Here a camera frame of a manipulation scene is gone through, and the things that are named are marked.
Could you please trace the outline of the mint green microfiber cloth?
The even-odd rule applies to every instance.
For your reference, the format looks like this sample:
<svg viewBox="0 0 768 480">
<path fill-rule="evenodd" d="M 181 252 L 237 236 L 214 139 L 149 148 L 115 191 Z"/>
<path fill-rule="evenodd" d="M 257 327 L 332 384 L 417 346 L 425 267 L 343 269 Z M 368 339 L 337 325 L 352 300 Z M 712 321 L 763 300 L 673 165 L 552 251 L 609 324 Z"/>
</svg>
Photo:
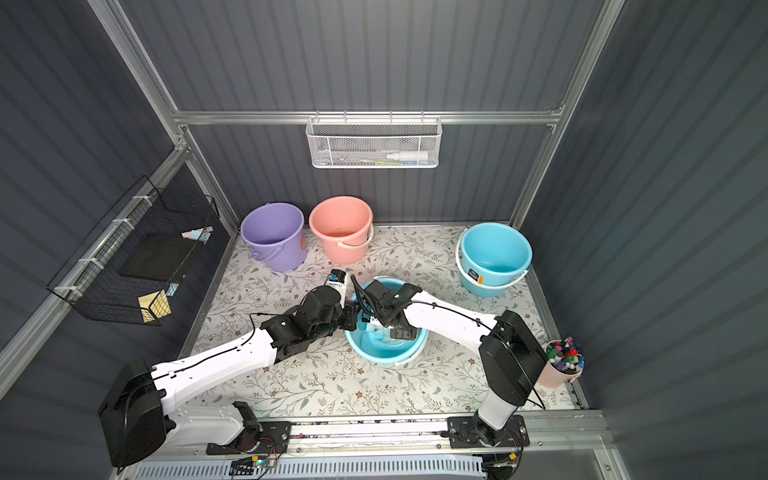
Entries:
<svg viewBox="0 0 768 480">
<path fill-rule="evenodd" d="M 371 354 L 379 351 L 392 351 L 399 348 L 403 341 L 391 336 L 392 330 L 383 327 L 377 321 L 360 322 L 360 347 Z"/>
</svg>

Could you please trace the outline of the white bottle in basket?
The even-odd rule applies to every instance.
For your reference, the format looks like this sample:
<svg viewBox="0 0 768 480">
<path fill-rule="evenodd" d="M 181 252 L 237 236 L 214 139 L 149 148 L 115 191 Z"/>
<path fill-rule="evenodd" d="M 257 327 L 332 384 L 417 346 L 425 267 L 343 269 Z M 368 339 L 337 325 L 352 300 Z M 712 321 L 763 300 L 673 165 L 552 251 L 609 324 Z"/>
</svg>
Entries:
<svg viewBox="0 0 768 480">
<path fill-rule="evenodd" d="M 404 164 L 419 164 L 429 160 L 429 153 L 427 151 L 398 151 L 388 153 L 387 159 Z"/>
</svg>

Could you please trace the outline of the pink cup of markers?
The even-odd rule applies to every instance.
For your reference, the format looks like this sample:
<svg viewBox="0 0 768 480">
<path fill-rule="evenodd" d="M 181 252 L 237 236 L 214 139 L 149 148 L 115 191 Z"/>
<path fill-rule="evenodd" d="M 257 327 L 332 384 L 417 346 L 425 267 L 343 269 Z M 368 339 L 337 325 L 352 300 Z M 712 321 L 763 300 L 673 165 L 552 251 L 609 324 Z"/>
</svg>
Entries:
<svg viewBox="0 0 768 480">
<path fill-rule="evenodd" d="M 585 369 L 582 345 L 572 337 L 550 340 L 542 345 L 546 356 L 537 383 L 547 388 L 557 388 L 579 379 Z"/>
</svg>

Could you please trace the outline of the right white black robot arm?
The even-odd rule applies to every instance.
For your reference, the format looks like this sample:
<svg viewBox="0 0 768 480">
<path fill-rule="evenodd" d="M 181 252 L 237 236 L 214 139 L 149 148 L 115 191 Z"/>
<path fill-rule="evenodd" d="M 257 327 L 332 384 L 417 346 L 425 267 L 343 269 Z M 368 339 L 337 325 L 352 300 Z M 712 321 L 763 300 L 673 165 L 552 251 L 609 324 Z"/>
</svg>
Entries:
<svg viewBox="0 0 768 480">
<path fill-rule="evenodd" d="M 351 277 L 348 283 L 354 290 L 350 303 L 353 321 L 362 329 L 366 345 L 409 345 L 421 334 L 432 332 L 479 357 L 488 393 L 476 412 L 478 428 L 503 430 L 535 392 L 547 357 L 516 312 L 470 311 L 410 283 L 396 289 L 379 280 L 361 286 Z"/>
</svg>

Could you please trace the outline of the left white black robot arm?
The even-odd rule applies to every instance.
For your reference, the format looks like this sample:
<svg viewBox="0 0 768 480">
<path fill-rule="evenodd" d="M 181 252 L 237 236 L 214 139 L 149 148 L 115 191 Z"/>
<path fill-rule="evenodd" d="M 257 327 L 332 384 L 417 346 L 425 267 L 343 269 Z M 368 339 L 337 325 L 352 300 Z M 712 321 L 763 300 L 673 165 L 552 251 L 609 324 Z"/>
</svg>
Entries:
<svg viewBox="0 0 768 480">
<path fill-rule="evenodd" d="M 345 300 L 358 285 L 354 275 L 334 269 L 299 304 L 268 315 L 233 341 L 154 366 L 143 360 L 127 364 L 98 409 L 111 465 L 122 470 L 181 439 L 194 423 L 179 410 L 197 395 L 302 354 L 338 330 L 353 330 L 356 312 Z"/>
</svg>

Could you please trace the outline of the floral patterned table mat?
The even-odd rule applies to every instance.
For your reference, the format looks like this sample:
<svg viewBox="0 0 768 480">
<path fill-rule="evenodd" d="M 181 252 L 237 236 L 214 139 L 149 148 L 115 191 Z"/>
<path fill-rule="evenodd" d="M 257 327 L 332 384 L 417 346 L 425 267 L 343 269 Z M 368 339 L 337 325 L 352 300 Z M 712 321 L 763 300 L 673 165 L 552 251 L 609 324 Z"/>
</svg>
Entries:
<svg viewBox="0 0 768 480">
<path fill-rule="evenodd" d="M 538 340 L 547 340 L 547 327 L 526 282 L 496 298 L 480 298 L 463 287 L 454 262 L 460 227 L 378 226 L 374 233 L 366 257 L 350 266 L 360 282 L 393 277 L 470 310 L 495 314 L 512 310 Z M 250 332 L 251 314 L 281 312 L 320 285 L 331 262 L 313 235 L 307 236 L 307 251 L 298 269 L 276 273 L 236 241 L 188 352 L 196 354 Z M 452 414 L 476 410 L 486 393 L 479 358 L 437 334 L 428 336 L 413 361 L 389 366 L 363 359 L 344 333 L 337 332 L 294 358 L 216 386 L 195 397 L 193 404 L 218 407 L 246 401 L 262 417 Z"/>
</svg>

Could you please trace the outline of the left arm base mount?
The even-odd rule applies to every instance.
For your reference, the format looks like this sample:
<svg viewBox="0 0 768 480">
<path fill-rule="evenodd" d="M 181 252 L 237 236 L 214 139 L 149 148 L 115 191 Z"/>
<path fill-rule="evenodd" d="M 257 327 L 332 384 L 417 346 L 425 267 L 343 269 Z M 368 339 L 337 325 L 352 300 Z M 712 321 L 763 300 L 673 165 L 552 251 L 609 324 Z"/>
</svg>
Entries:
<svg viewBox="0 0 768 480">
<path fill-rule="evenodd" d="M 292 426 L 293 424 L 288 421 L 268 421 L 261 423 L 258 428 L 245 427 L 228 444 L 209 443 L 206 454 L 211 456 L 281 454 L 288 448 Z"/>
</svg>

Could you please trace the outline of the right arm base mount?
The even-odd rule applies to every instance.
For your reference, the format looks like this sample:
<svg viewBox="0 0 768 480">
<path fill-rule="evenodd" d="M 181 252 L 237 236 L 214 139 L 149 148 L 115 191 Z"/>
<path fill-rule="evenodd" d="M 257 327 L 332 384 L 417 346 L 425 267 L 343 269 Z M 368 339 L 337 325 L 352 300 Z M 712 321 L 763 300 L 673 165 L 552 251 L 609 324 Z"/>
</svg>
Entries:
<svg viewBox="0 0 768 480">
<path fill-rule="evenodd" d="M 453 449 L 528 447 L 530 439 L 525 421 L 520 415 L 511 416 L 499 430 L 484 423 L 477 415 L 453 416 L 447 419 L 447 429 L 440 433 Z"/>
</svg>

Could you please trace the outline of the purple plastic bucket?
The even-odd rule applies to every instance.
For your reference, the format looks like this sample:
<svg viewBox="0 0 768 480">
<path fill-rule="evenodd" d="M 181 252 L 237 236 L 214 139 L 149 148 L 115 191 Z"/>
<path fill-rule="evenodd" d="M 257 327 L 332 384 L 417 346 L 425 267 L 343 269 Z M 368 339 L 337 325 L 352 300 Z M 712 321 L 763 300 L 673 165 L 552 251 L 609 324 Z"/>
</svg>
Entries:
<svg viewBox="0 0 768 480">
<path fill-rule="evenodd" d="M 304 214 L 289 203 L 262 205 L 245 216 L 240 235 L 251 257 L 277 272 L 297 269 L 306 259 Z"/>
</svg>

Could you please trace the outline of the yellow sticky note pad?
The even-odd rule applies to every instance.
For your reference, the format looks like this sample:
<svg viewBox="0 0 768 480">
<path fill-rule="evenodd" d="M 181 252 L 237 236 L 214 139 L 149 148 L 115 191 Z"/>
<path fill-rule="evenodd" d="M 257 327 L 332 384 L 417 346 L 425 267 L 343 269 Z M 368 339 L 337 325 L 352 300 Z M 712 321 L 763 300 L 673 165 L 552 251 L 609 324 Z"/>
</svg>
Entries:
<svg viewBox="0 0 768 480">
<path fill-rule="evenodd" d="M 172 313 L 165 290 L 159 290 L 138 298 L 139 308 L 144 323 L 157 321 Z"/>
</svg>

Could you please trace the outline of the pink plastic bucket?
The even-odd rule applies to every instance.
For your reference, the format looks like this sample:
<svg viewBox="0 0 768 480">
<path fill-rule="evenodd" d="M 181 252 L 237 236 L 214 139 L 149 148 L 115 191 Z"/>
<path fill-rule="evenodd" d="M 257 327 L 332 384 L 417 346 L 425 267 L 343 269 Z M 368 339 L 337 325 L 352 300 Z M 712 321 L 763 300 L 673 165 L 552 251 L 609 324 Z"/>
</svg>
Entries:
<svg viewBox="0 0 768 480">
<path fill-rule="evenodd" d="M 309 225 L 320 239 L 326 256 L 337 264 L 361 261 L 374 237 L 371 207 L 353 196 L 322 201 L 311 211 Z"/>
</svg>

